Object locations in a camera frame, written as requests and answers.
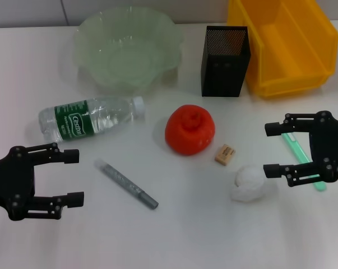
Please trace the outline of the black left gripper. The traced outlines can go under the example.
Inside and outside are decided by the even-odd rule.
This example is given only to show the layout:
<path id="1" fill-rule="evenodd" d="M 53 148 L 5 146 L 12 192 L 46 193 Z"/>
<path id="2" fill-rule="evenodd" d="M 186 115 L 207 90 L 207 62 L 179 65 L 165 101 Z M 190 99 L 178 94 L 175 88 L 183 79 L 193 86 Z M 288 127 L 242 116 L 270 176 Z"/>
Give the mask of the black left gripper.
<path id="1" fill-rule="evenodd" d="M 79 163 L 79 159 L 78 149 L 61 152 L 55 142 L 30 147 L 30 158 L 27 148 L 23 146 L 11 148 L 9 153 L 0 159 L 0 207 L 7 211 L 12 221 L 20 221 L 26 217 L 59 220 L 64 207 L 82 207 L 84 192 L 54 197 L 33 197 L 33 165 L 76 164 Z"/>

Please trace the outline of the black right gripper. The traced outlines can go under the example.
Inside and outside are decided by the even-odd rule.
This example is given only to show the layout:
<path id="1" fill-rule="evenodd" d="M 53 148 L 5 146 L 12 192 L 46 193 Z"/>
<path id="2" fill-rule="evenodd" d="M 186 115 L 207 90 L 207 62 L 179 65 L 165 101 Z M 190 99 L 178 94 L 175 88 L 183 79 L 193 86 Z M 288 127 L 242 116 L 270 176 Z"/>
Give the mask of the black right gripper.
<path id="1" fill-rule="evenodd" d="M 315 164 L 263 166 L 265 176 L 285 177 L 289 187 L 316 182 L 333 183 L 338 180 L 338 120 L 329 111 L 315 114 L 285 114 L 282 123 L 265 124 L 267 137 L 284 133 L 309 134 L 312 161 Z"/>

